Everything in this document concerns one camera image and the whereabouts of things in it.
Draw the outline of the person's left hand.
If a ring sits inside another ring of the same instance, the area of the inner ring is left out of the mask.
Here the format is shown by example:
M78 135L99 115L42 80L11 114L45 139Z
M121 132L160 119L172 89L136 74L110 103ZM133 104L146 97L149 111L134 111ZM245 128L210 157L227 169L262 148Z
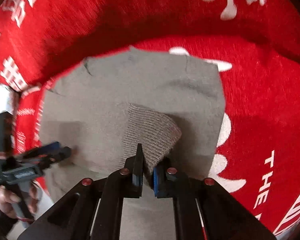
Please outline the person's left hand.
M34 183L30 184L29 189L30 200L27 204L30 213L33 215L38 210L37 188ZM13 192L7 190L4 186L0 186L0 210L10 218L17 218L12 204L20 202L21 199Z

